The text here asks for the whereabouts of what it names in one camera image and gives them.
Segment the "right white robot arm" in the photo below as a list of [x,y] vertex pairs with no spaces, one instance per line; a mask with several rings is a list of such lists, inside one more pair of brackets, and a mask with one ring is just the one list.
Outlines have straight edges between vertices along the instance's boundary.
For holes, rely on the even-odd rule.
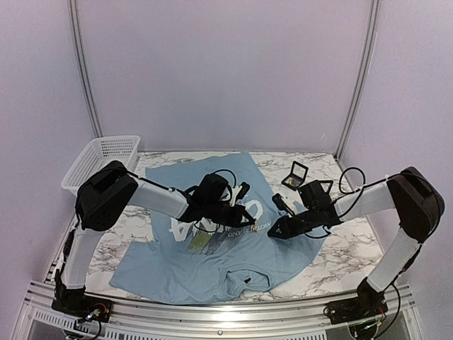
[[291,239],[308,235],[318,227],[330,229],[386,210],[394,210],[398,215],[398,231],[393,242],[359,284],[357,297],[350,303],[350,310],[357,317],[366,317],[374,310],[385,290],[410,268],[438,228],[445,211],[442,196],[413,166],[338,198],[332,198],[320,181],[300,187],[299,196],[305,208],[303,212],[291,211],[281,195],[273,196],[274,204],[286,214],[270,228],[269,237]]

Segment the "light blue printed t-shirt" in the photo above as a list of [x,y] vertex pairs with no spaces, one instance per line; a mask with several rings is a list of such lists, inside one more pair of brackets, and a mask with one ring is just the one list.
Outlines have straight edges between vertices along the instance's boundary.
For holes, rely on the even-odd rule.
[[182,223],[153,212],[154,240],[129,245],[110,286],[172,305],[207,304],[232,300],[245,290],[270,290],[298,275],[315,259],[323,244],[322,230],[310,237],[268,236],[282,213],[247,152],[148,168],[146,177],[187,189],[213,171],[249,184],[242,204],[256,219],[256,230],[230,229],[206,220]]

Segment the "white perforated plastic basket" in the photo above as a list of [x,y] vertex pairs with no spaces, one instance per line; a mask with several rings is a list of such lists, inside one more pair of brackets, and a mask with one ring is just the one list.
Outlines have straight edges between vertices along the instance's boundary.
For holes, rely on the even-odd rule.
[[72,163],[61,188],[77,195],[79,187],[112,161],[121,162],[129,171],[135,169],[140,143],[138,135],[117,135],[91,140]]

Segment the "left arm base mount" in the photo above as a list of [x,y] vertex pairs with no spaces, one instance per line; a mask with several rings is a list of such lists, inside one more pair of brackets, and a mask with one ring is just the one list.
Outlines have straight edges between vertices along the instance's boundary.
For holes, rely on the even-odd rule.
[[68,289],[60,277],[55,278],[55,295],[51,308],[55,311],[86,319],[92,314],[101,322],[110,320],[113,302],[111,300],[88,296],[85,288]]

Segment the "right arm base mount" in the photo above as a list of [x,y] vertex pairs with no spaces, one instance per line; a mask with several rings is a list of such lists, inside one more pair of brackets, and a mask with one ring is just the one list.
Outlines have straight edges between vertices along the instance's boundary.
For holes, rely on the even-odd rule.
[[329,302],[324,315],[331,324],[354,322],[364,318],[386,314],[389,308],[382,291],[375,290],[364,278],[357,287],[357,296]]

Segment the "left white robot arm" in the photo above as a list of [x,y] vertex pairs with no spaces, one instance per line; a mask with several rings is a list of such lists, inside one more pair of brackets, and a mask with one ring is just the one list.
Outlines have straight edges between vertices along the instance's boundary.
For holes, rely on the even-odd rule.
[[128,206],[158,212],[179,222],[209,220],[216,225],[241,228],[256,220],[239,204],[250,186],[231,186],[217,172],[186,190],[166,187],[142,178],[120,161],[112,161],[88,178],[78,189],[76,226],[63,248],[63,264],[55,274],[56,291],[63,306],[84,315],[89,299],[84,295],[86,274],[103,234],[113,227]]

